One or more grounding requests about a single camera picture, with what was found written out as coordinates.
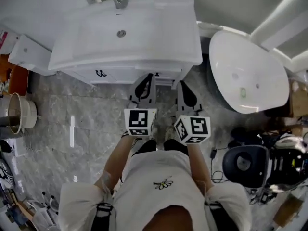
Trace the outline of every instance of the bucket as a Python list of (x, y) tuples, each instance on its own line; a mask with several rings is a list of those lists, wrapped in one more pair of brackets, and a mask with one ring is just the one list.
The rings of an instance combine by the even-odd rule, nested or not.
[(32, 128), (37, 121), (37, 108), (32, 101), (21, 97), (18, 93), (11, 96), (9, 103), (9, 124), (14, 134), (22, 128)]

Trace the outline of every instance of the wall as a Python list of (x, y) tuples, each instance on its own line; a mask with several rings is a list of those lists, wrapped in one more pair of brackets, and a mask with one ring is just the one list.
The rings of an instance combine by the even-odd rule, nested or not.
[(288, 57), (308, 49), (308, 0), (282, 0), (270, 16), (251, 34), (263, 48), (278, 47)]
[(63, 14), (86, 5), (87, 0), (0, 0), (0, 23), (51, 50)]

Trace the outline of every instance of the sink basin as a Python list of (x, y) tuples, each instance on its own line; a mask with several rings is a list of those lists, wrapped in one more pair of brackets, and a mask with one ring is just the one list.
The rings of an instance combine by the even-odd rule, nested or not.
[(49, 69), (85, 64), (198, 65), (202, 62), (193, 0), (113, 1), (70, 12), (54, 45)]
[(287, 102), (289, 82), (283, 65), (243, 36), (217, 32), (209, 60), (215, 83), (233, 110), (249, 114)]

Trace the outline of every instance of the marble floor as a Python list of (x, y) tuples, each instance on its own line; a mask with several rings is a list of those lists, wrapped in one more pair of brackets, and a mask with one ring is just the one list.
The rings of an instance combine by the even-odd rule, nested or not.
[[(209, 93), (205, 69), (193, 67), (185, 78), (202, 97), (205, 115), (211, 118), (212, 136), (201, 144), (202, 153), (210, 163), (212, 147), (226, 147), (230, 131), (238, 126), (262, 128), (267, 118), (262, 113), (242, 115), (222, 107)], [(41, 199), (41, 192), (53, 194), (59, 200), (64, 182), (94, 183), (102, 173), (104, 164), (125, 130), (124, 112), (128, 85), (100, 84), (91, 87), (59, 72), (50, 77), (33, 75), (32, 94), (28, 98), (37, 106), (40, 118), (24, 137), (14, 141), (14, 155), (5, 155), (16, 181), (20, 197)], [(156, 105), (159, 143), (175, 114), (176, 91), (158, 86)], [(0, 103), (6, 107), (7, 100)], [(75, 117), (74, 147), (70, 147), (71, 116)], [(218, 151), (213, 170), (221, 169), (224, 150)], [(263, 230), (279, 207), (279, 198), (270, 206), (252, 206), (254, 230)]]

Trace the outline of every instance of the white sleeve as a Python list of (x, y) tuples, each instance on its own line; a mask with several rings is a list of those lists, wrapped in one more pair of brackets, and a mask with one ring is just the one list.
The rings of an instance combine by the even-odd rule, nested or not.
[(232, 182), (218, 184), (210, 188), (207, 195), (211, 202), (221, 203), (239, 231), (250, 230), (251, 209), (242, 185)]
[(103, 191), (86, 183), (66, 183), (61, 188), (59, 226), (61, 231), (90, 231), (96, 206), (104, 199)]

